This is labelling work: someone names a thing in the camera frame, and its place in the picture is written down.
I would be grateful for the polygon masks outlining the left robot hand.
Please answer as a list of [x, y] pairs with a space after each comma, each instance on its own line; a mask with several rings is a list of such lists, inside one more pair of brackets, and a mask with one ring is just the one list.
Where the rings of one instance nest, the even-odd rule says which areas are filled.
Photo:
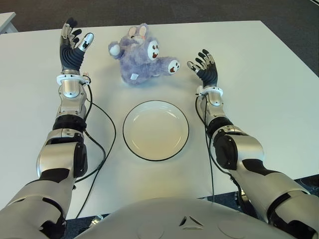
[[85, 52], [92, 45], [93, 33], [87, 33], [83, 39], [79, 39], [81, 29], [74, 29], [77, 21], [70, 17], [63, 24], [60, 35], [59, 56], [62, 74], [80, 75], [80, 68], [84, 60]]

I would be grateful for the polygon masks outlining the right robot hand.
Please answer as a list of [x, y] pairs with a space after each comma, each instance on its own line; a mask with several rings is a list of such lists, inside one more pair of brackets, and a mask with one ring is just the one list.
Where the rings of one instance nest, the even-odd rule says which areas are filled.
[[188, 61], [188, 68], [193, 71], [202, 81], [203, 87], [216, 87], [218, 81], [218, 73], [216, 62], [209, 51], [203, 49], [198, 52], [195, 63]]

